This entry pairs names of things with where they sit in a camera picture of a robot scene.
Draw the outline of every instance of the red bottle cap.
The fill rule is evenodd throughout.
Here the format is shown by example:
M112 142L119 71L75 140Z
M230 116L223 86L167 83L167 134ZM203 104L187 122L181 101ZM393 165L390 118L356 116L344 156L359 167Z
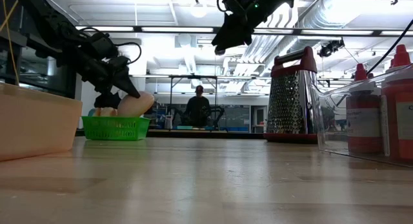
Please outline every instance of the red bottle cap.
M367 79L366 70L362 63L357 64L356 77L354 81L361 81Z
M404 44L398 45L396 47L396 55L394 55L393 66L406 66L409 64L411 64L411 62L406 46Z

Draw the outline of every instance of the man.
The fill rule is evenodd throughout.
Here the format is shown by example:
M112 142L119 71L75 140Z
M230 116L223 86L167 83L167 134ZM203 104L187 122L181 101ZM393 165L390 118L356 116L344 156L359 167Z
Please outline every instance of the man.
M211 107L207 98L202 94L204 88L199 85L196 87L196 96L189 99L186 105L185 114L189 115L190 125L193 127L204 127L207 125L208 117L211 114Z

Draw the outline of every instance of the green plastic basket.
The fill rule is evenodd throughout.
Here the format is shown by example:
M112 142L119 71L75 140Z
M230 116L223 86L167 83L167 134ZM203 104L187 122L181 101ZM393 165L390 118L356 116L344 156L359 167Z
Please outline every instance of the green plastic basket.
M143 117L82 117L90 140L137 141L146 138L150 119Z

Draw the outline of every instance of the beige container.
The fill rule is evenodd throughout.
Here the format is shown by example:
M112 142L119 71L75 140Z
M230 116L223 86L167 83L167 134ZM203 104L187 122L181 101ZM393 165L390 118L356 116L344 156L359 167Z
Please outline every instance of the beige container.
M0 84L0 161L72 148L82 102Z

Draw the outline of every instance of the red bottle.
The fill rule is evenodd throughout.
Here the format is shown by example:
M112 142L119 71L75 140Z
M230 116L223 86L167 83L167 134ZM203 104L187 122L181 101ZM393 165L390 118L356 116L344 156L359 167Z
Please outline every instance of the red bottle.
M405 45L396 48L394 75L383 82L382 127L385 154L413 161L413 65Z
M362 64L357 65L356 81L367 78ZM346 98L348 151L358 154L383 152L380 129L380 88L364 82L350 89Z

